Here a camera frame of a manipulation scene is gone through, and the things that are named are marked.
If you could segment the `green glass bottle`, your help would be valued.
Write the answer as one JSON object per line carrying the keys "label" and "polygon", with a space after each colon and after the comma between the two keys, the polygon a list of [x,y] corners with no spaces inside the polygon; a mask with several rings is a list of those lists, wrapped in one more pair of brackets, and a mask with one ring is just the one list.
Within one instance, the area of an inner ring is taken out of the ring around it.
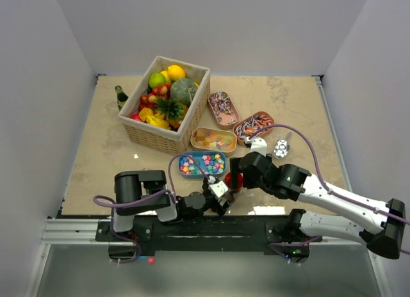
{"label": "green glass bottle", "polygon": [[115,87],[115,92],[117,94],[117,107],[120,111],[124,107],[126,101],[128,100],[128,96],[124,93],[120,85],[117,85]]}

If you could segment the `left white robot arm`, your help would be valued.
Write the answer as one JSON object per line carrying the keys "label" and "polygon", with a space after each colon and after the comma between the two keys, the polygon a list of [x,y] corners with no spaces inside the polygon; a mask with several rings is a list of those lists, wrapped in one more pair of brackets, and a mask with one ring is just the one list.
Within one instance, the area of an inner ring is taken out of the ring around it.
{"label": "left white robot arm", "polygon": [[223,216],[234,202],[231,190],[218,178],[205,178],[202,191],[179,197],[167,189],[163,170],[126,171],[114,177],[115,203],[110,233],[129,239],[137,214],[154,211],[162,223],[199,218],[208,210]]}

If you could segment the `toy pineapple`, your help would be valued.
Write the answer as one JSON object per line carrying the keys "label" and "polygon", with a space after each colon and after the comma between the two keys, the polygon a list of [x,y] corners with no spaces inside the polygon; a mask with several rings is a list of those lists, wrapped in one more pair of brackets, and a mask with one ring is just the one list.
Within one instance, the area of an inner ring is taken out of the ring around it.
{"label": "toy pineapple", "polygon": [[188,111],[187,106],[171,99],[158,99],[156,107],[175,128],[181,124]]}

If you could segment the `black base mount frame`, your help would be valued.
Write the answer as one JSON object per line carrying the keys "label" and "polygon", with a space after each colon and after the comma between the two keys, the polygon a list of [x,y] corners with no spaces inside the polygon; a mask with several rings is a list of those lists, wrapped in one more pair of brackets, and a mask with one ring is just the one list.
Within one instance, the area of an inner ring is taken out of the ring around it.
{"label": "black base mount frame", "polygon": [[109,244],[111,259],[130,259],[135,254],[153,257],[158,252],[261,252],[282,253],[303,262],[309,244],[322,240],[299,230],[298,217],[203,216],[195,220],[162,223],[155,216],[137,216],[133,228],[112,234],[110,222],[97,225],[95,239]]}

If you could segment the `green cantaloupe melon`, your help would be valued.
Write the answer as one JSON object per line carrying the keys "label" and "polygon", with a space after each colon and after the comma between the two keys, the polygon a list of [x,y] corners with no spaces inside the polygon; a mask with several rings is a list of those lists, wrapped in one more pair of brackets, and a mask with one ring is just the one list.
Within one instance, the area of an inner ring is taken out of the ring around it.
{"label": "green cantaloupe melon", "polygon": [[197,85],[188,78],[178,79],[170,87],[170,99],[189,107],[197,92]]}

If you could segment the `yellow bananas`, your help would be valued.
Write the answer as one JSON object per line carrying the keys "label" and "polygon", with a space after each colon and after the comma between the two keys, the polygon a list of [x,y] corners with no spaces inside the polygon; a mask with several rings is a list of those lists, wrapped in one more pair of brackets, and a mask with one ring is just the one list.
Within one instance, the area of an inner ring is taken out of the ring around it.
{"label": "yellow bananas", "polygon": [[170,130],[170,124],[164,120],[163,118],[160,118],[159,116],[156,116],[154,114],[154,111],[150,108],[143,108],[139,112],[139,118],[142,122],[145,122],[151,126],[159,127],[162,129]]}

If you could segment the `wicker basket with liner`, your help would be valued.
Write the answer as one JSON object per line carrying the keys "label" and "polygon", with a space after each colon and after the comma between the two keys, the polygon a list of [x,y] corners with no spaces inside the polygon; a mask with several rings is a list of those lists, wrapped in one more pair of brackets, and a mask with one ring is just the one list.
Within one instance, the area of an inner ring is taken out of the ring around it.
{"label": "wicker basket with liner", "polygon": [[160,152],[187,150],[210,95],[208,67],[157,56],[119,113],[128,138]]}

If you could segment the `blue tray star candies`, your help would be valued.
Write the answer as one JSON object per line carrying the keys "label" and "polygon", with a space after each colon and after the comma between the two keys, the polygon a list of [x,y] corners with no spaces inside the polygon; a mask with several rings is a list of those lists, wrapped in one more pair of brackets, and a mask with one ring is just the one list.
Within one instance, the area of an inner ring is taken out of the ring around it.
{"label": "blue tray star candies", "polygon": [[202,171],[208,175],[220,177],[228,169],[228,162],[221,152],[186,152],[178,159],[179,173],[187,179],[203,178]]}

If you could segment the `pink tray of lollipops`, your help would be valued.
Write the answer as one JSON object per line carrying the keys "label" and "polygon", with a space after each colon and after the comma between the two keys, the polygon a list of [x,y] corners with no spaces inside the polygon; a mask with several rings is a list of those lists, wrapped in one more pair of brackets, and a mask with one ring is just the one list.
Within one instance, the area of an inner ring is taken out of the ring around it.
{"label": "pink tray of lollipops", "polygon": [[262,127],[275,124],[274,119],[265,111],[258,111],[233,127],[239,145],[244,146],[244,139],[253,135]]}

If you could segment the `red apple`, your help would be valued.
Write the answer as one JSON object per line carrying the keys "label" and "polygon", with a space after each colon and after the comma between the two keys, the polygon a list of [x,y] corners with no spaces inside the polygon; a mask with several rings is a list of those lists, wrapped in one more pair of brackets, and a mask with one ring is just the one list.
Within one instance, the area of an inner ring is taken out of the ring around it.
{"label": "red apple", "polygon": [[131,118],[132,118],[133,120],[136,120],[136,121],[141,122],[139,113],[135,113],[134,115],[131,116]]}

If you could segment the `aluminium rail frame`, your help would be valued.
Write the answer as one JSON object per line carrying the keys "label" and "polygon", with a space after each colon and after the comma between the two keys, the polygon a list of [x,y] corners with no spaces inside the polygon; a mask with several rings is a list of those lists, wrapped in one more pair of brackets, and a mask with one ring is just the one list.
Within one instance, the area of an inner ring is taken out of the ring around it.
{"label": "aluminium rail frame", "polygon": [[85,296],[110,265],[97,219],[48,219],[25,296]]}

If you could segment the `yellow tray gummy candies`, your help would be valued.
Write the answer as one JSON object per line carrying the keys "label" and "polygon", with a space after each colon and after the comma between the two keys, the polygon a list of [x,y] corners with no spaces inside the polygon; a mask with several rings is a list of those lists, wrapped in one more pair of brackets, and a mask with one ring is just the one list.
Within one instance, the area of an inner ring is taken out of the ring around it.
{"label": "yellow tray gummy candies", "polygon": [[197,127],[192,131],[190,143],[198,151],[217,151],[231,154],[236,149],[237,138],[231,131]]}

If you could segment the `yellow lemon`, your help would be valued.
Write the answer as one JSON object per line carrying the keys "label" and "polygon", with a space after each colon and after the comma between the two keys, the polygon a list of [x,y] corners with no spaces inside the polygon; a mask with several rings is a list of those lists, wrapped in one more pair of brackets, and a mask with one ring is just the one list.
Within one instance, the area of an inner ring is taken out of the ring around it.
{"label": "yellow lemon", "polygon": [[185,71],[179,65],[170,65],[167,68],[167,73],[171,81],[177,81],[186,77]]}

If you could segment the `pink tray swirl lollipops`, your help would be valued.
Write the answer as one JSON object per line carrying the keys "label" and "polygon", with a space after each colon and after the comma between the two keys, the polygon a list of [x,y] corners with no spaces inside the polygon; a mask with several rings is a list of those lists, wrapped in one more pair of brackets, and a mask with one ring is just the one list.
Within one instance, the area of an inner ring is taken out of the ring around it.
{"label": "pink tray swirl lollipops", "polygon": [[240,115],[226,92],[212,93],[208,97],[208,106],[219,128],[232,129],[239,122]]}

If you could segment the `green lime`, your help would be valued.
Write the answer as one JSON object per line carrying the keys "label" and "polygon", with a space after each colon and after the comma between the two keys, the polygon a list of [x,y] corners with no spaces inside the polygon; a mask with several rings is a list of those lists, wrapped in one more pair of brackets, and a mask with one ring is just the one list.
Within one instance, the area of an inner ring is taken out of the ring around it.
{"label": "green lime", "polygon": [[161,72],[152,73],[148,80],[148,84],[151,88],[161,86],[166,82],[167,82],[167,79]]}

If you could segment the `silver metal scoop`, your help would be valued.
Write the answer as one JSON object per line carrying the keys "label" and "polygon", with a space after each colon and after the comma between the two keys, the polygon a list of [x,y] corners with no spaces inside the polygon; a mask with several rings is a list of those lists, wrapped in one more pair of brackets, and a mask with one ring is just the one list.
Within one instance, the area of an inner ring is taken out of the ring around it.
{"label": "silver metal scoop", "polygon": [[288,155],[290,150],[289,139],[291,137],[291,132],[289,132],[284,138],[278,140],[274,147],[273,156],[276,159],[282,159]]}

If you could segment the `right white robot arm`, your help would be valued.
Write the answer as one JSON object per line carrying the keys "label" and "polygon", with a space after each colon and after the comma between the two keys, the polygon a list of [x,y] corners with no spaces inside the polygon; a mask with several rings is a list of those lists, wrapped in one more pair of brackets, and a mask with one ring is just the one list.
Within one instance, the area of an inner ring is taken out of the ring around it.
{"label": "right white robot arm", "polygon": [[305,236],[332,236],[356,241],[373,253],[398,259],[405,230],[405,204],[392,198],[384,202],[359,196],[321,181],[293,164],[276,166],[269,155],[250,152],[229,160],[231,187],[238,175],[243,187],[259,188],[282,200],[300,201],[330,211],[331,215],[304,212],[290,221],[285,233],[292,241]]}

